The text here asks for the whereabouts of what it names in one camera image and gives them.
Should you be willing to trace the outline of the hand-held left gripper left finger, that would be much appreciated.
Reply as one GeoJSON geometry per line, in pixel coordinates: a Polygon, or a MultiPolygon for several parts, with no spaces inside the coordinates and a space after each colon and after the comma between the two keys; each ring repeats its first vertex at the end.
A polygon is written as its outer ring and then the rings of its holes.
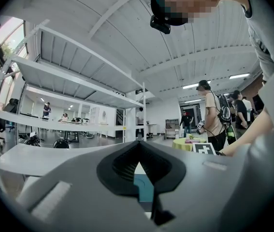
{"type": "Polygon", "coordinates": [[[153,144],[112,145],[73,157],[41,176],[17,199],[48,232],[153,232],[156,224],[139,204],[138,164],[154,170],[153,144]]]}

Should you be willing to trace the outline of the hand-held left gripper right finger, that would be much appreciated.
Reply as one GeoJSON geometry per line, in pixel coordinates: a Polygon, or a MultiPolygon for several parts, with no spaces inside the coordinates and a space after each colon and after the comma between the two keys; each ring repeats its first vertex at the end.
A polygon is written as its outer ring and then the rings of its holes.
{"type": "Polygon", "coordinates": [[[144,170],[154,181],[152,218],[144,232],[238,232],[249,224],[241,175],[248,146],[215,156],[140,142],[144,170]]]}

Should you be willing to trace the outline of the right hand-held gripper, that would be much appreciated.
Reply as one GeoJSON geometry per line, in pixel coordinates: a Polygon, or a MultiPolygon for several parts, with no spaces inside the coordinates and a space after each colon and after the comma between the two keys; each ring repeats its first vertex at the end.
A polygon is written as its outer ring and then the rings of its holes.
{"type": "Polygon", "coordinates": [[[216,155],[211,143],[193,143],[192,151],[199,154],[216,155]]]}

